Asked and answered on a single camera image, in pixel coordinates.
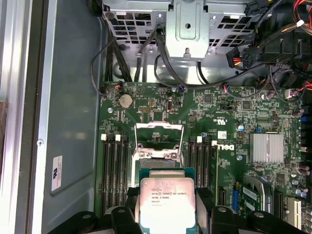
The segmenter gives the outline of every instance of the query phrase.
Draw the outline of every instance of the gray side panel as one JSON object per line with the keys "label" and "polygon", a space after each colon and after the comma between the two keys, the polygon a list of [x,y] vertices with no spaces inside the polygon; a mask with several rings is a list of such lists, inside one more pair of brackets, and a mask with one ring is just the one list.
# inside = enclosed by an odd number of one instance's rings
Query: gray side panel
{"label": "gray side panel", "polygon": [[[46,153],[42,233],[94,209],[98,98],[89,64],[100,48],[99,20],[85,0],[59,0]],[[62,156],[61,187],[51,191],[53,158]]]}

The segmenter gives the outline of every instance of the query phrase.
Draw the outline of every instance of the aluminum heatsink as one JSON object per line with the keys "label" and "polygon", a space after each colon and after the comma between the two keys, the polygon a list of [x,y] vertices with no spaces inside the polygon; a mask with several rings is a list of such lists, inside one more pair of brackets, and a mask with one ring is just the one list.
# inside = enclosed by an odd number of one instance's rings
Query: aluminum heatsink
{"label": "aluminum heatsink", "polygon": [[282,134],[250,134],[249,162],[282,163],[284,136]]}

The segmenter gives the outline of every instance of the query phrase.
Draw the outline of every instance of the cable tie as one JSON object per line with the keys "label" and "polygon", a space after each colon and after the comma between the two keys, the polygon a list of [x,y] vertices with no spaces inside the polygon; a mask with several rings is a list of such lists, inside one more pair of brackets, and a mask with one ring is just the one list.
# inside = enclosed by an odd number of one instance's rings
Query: cable tie
{"label": "cable tie", "polygon": [[297,27],[301,27],[304,24],[304,21],[301,19],[297,22]]}

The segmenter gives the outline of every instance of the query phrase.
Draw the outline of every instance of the motherboard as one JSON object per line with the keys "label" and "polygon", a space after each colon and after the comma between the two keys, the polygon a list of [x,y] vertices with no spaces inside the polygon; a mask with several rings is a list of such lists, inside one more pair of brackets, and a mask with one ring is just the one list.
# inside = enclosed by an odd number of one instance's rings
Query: motherboard
{"label": "motherboard", "polygon": [[216,205],[304,225],[310,172],[300,164],[299,102],[282,102],[270,90],[244,98],[255,93],[247,86],[228,89],[237,98],[223,87],[108,82],[105,89],[112,92],[99,108],[98,216],[124,204],[141,168],[191,167],[195,186],[208,187]]}

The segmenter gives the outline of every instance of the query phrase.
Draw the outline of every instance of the blue pcie slot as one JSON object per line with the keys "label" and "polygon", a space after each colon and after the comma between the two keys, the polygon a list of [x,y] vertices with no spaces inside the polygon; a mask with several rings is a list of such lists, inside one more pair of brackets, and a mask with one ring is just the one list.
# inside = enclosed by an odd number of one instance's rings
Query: blue pcie slot
{"label": "blue pcie slot", "polygon": [[239,192],[237,190],[232,190],[232,208],[236,212],[238,212],[238,194]]}

